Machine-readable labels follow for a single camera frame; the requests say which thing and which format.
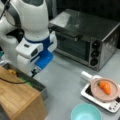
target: countertop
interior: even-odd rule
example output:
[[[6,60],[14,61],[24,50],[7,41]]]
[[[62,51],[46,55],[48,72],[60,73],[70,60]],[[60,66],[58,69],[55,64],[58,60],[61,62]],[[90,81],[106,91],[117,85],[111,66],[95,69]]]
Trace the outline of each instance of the countertop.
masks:
[[[117,120],[120,110],[117,113],[110,113],[81,96],[80,92],[87,82],[80,74],[84,70],[92,75],[111,78],[120,84],[120,50],[116,51],[99,72],[56,52],[54,55],[53,61],[35,76],[35,79],[47,87],[46,120],[70,120],[73,108],[81,103],[95,105],[101,111],[103,120]]]

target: light blue plate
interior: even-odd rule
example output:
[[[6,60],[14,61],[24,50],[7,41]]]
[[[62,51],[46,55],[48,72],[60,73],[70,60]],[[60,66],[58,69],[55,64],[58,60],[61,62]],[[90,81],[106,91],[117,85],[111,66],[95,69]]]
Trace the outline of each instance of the light blue plate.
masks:
[[[102,120],[102,115],[95,106],[85,103],[73,109],[71,120]]]

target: black cable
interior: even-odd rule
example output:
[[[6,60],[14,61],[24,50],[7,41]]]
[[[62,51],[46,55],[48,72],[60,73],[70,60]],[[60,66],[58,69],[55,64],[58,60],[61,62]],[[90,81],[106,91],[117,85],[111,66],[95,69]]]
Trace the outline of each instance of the black cable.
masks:
[[[5,6],[4,6],[4,9],[3,9],[3,12],[2,12],[2,14],[1,14],[1,16],[0,16],[0,20],[2,19],[3,15],[4,15],[4,13],[5,13],[5,10],[8,9],[8,7],[9,7],[9,2],[10,2],[10,0],[7,0],[7,1],[6,1]]]
[[[25,84],[29,81],[25,81],[25,82],[12,82],[12,81],[9,81],[9,80],[6,80],[6,79],[3,79],[3,78],[0,78],[0,80],[4,81],[4,82],[7,82],[7,83],[10,83],[10,84]]]
[[[31,78],[33,78],[36,74],[37,74],[37,72],[34,72],[31,76]]]

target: oven door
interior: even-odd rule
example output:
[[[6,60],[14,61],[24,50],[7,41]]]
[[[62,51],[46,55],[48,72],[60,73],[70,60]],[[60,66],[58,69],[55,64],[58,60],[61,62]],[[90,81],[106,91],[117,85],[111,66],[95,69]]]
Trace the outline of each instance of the oven door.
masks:
[[[79,36],[73,38],[59,32],[56,35],[58,40],[57,52],[89,65],[90,37]]]

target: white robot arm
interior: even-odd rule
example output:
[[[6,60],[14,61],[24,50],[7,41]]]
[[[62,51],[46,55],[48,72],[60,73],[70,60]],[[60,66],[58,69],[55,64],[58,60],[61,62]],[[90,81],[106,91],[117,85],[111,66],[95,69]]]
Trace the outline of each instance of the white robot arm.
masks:
[[[5,16],[0,21],[0,26],[4,24],[2,28],[0,27],[0,31],[2,31],[0,45],[5,52],[3,58],[14,65],[16,64],[16,67],[26,74],[34,70],[36,66],[44,69],[53,58],[51,52],[57,47],[55,34],[50,34],[48,30],[49,20],[45,0],[8,1]],[[15,28],[24,30],[25,34],[20,43],[14,37],[2,38],[6,37],[9,30],[12,31]],[[13,55],[14,59],[13,56],[9,59],[6,54]]]

